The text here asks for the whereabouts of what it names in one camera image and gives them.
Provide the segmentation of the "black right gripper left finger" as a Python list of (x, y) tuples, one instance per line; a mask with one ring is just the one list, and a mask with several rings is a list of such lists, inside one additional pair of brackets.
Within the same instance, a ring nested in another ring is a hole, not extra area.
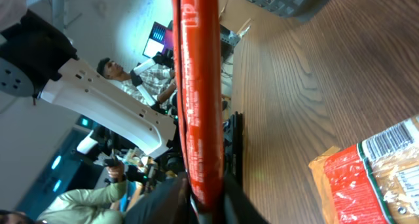
[(167, 179), (134, 204), (126, 213), (124, 223), (196, 224), (189, 198), (190, 187), (186, 174)]

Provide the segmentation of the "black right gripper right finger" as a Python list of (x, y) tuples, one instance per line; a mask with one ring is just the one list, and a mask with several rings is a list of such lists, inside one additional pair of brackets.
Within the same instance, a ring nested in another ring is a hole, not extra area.
[(227, 224), (268, 224), (232, 175), (225, 174), (223, 182), (223, 211)]

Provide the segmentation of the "orange spaghetti package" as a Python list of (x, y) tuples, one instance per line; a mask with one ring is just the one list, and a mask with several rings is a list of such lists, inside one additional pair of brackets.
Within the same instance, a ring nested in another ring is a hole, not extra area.
[(418, 0), (329, 0), (309, 21), (173, 0), (179, 129), (200, 223), (226, 223), (223, 123), (268, 223), (418, 222)]

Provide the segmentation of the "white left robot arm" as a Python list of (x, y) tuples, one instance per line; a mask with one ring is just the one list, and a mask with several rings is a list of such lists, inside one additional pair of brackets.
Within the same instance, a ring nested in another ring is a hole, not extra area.
[(135, 100), (77, 56), (70, 40), (30, 10), (1, 15), (1, 91), (85, 115), (158, 158), (179, 145), (173, 118)]

